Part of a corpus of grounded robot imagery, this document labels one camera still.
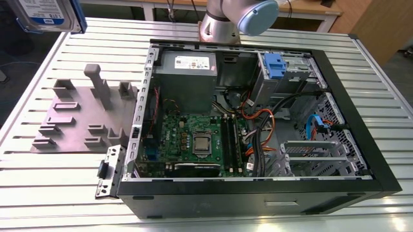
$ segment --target sticker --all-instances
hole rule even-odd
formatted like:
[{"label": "sticker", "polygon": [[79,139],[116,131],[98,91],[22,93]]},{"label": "sticker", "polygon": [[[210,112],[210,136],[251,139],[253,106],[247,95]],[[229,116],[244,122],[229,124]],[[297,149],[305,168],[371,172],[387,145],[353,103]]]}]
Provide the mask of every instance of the sticker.
[{"label": "sticker", "polygon": [[255,164],[253,163],[247,163],[247,169],[255,170]]},{"label": "sticker", "polygon": [[41,24],[63,24],[58,0],[19,0],[30,18]]},{"label": "sticker", "polygon": [[327,15],[340,15],[341,13],[340,13],[340,12],[327,11],[325,14],[327,14]]},{"label": "sticker", "polygon": [[209,57],[176,57],[176,68],[209,70]]},{"label": "sticker", "polygon": [[255,102],[253,102],[251,99],[247,100],[247,103],[248,103],[251,106],[255,106]]}]

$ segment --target desk leg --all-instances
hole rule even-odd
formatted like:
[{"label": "desk leg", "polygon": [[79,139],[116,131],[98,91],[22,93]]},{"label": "desk leg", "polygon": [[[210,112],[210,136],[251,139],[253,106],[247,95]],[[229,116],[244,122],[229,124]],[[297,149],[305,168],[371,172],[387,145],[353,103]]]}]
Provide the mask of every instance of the desk leg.
[{"label": "desk leg", "polygon": [[321,25],[317,29],[317,32],[329,32],[329,30],[331,30],[331,28],[335,24],[336,19],[337,19],[336,15],[327,15],[325,19],[321,22]]},{"label": "desk leg", "polygon": [[144,14],[145,14],[145,20],[146,21],[156,21],[156,14],[154,14],[154,4],[144,2],[142,3],[142,8],[144,8]]}]

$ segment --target cpu socket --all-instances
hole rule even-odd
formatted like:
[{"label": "cpu socket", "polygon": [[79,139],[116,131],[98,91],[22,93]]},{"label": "cpu socket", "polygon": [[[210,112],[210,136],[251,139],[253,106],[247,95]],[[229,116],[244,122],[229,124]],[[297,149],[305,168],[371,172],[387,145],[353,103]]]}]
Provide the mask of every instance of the cpu socket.
[{"label": "cpu socket", "polygon": [[193,133],[193,154],[205,159],[213,153],[212,134],[205,132]]}]

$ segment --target green circuit board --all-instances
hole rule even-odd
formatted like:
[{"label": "green circuit board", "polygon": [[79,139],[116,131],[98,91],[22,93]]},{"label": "green circuit board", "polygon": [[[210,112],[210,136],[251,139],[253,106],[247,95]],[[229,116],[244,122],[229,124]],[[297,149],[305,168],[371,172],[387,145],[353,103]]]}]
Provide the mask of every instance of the green circuit board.
[{"label": "green circuit board", "polygon": [[[161,146],[158,162],[206,162],[221,165],[221,176],[244,176],[243,160],[239,159],[241,169],[225,169],[225,150],[222,141],[222,117],[220,116],[180,116],[168,115],[164,118]],[[245,127],[245,121],[236,120],[240,128]],[[198,156],[194,154],[194,137],[198,135],[210,138],[210,154]],[[153,177],[161,177],[162,172],[153,173]]]}]

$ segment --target aluminum table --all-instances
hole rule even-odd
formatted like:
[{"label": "aluminum table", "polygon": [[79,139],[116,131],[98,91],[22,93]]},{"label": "aluminum table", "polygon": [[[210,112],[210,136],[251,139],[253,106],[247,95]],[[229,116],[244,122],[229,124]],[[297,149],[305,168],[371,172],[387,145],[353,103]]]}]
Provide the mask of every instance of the aluminum table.
[{"label": "aluminum table", "polygon": [[359,40],[345,34],[269,30],[244,44],[325,50],[403,186],[403,192],[324,216],[141,220],[121,200],[96,200],[105,154],[33,154],[57,79],[93,86],[98,63],[110,86],[140,87],[152,38],[198,39],[196,24],[89,18],[86,34],[63,33],[0,130],[0,229],[55,231],[413,231],[413,111]]}]

